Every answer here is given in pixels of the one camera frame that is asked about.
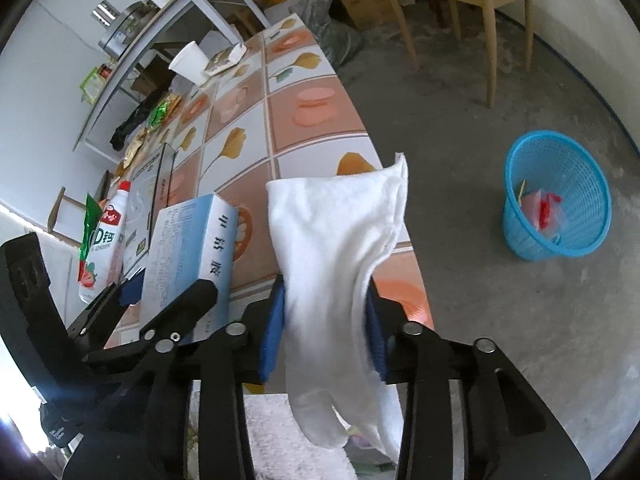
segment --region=basket rim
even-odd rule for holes
[[[602,228],[600,229],[600,233],[598,237],[587,247],[582,249],[567,249],[558,245],[551,243],[545,237],[543,237],[539,232],[537,232],[530,222],[526,219],[522,210],[518,206],[518,201],[516,200],[516,196],[513,190],[513,186],[511,185],[511,173],[513,169],[513,159],[515,155],[518,153],[518,150],[528,142],[536,139],[553,139],[558,140],[559,142],[563,142],[568,144],[572,148],[575,148],[580,154],[585,158],[591,168],[594,170],[595,174],[598,177],[598,181],[600,185],[604,188],[606,201],[606,219],[603,222]],[[504,163],[504,186],[507,192],[507,200],[509,201],[511,208],[514,210],[516,217],[520,221],[520,224],[527,230],[527,233],[540,245],[542,245],[545,249],[558,254],[559,256],[568,256],[570,258],[576,258],[579,256],[584,256],[585,254],[589,254],[594,251],[599,245],[604,241],[604,238],[607,237],[609,233],[609,227],[611,226],[611,193],[609,191],[609,184],[607,183],[607,179],[602,173],[600,166],[593,158],[591,153],[584,149],[577,141],[573,140],[571,137],[567,137],[566,135],[560,134],[553,130],[535,130],[533,132],[528,132],[521,137],[519,137],[511,146],[509,153],[507,154],[507,159]]]

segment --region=patterned tablecloth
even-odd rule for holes
[[[216,192],[239,210],[232,319],[247,304],[268,297],[278,272],[265,184],[382,168],[347,92],[297,16],[257,34],[246,46],[236,67],[185,96],[150,149],[169,142],[177,150],[171,204]],[[410,319],[433,327],[405,228],[374,280],[381,296],[399,301]],[[117,339],[110,346],[127,342],[127,335]]]

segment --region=blue baseboard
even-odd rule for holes
[[[496,12],[496,14],[499,14],[502,18],[504,18],[508,22],[513,23],[513,25],[515,25],[516,27],[524,30],[524,25],[521,24],[518,20],[514,20],[511,16],[505,14],[501,10],[496,10],[495,12]],[[598,89],[595,86],[593,86],[591,84],[591,82],[587,78],[585,78],[585,76],[582,74],[582,72],[580,72],[575,66],[573,66],[569,62],[569,60],[567,58],[565,58],[562,54],[560,54],[556,49],[554,49],[551,45],[549,45],[545,40],[540,38],[539,35],[534,34],[534,37],[536,38],[536,40],[538,40],[540,43],[542,43],[544,46],[546,46],[558,59],[560,59],[560,61],[562,61],[565,65],[567,65],[569,67],[569,70],[571,70],[571,72],[573,72],[575,75],[577,75],[581,79],[581,81],[590,88],[590,90],[593,92],[593,94],[598,98],[598,101],[600,101],[602,103],[602,105],[607,109],[607,112],[609,112],[609,114],[611,115],[613,120],[616,121],[616,124],[618,125],[620,130],[622,130],[622,133],[625,134],[625,137],[627,138],[627,140],[629,141],[629,143],[633,147],[634,151],[636,152],[636,155],[640,158],[640,148],[638,148],[638,145],[635,143],[635,141],[631,137],[631,134],[629,134],[629,131],[626,129],[625,125],[622,123],[622,121],[620,120],[618,115],[615,113],[615,111],[613,111],[613,108],[611,108],[609,103],[607,103],[607,101],[604,99],[602,94],[600,92],[598,92]]]

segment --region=red logo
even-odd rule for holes
[[[118,225],[120,223],[120,218],[122,218],[122,215],[118,213],[112,205],[108,205],[107,209],[102,213],[100,222],[104,222],[109,225]]]

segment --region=table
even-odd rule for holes
[[[258,20],[265,26],[269,27],[269,21],[262,13],[262,11],[255,5],[253,0],[242,0],[249,9],[256,15]],[[105,86],[102,88],[100,95],[96,99],[95,104],[91,108],[89,115],[87,116],[82,129],[78,134],[78,138],[73,146],[73,151],[82,142],[89,148],[111,160],[115,164],[119,162],[113,155],[103,152],[95,143],[89,139],[89,133],[91,132],[94,124],[98,120],[98,117],[107,106],[109,100],[113,94],[120,87],[124,78],[126,78],[129,71],[136,65],[149,49],[154,44],[154,40],[167,28],[173,25],[181,16],[183,16],[193,6],[198,7],[201,12],[204,13],[213,25],[233,44],[239,43],[242,39],[236,35],[234,30],[229,26],[226,20],[220,15],[220,13],[213,7],[208,0],[172,0],[166,4],[158,13],[151,19],[147,26],[142,30],[138,37],[129,45],[128,49],[122,54],[118,63],[113,69],[111,76],[107,79]]]
[[[170,204],[216,192],[238,208],[230,318],[268,297],[278,272],[265,184],[382,168],[347,92],[320,47],[293,15],[246,43],[243,60],[193,88],[148,146],[176,150]],[[433,328],[429,302],[405,228],[374,273],[380,295]],[[108,346],[137,339],[132,309]]]

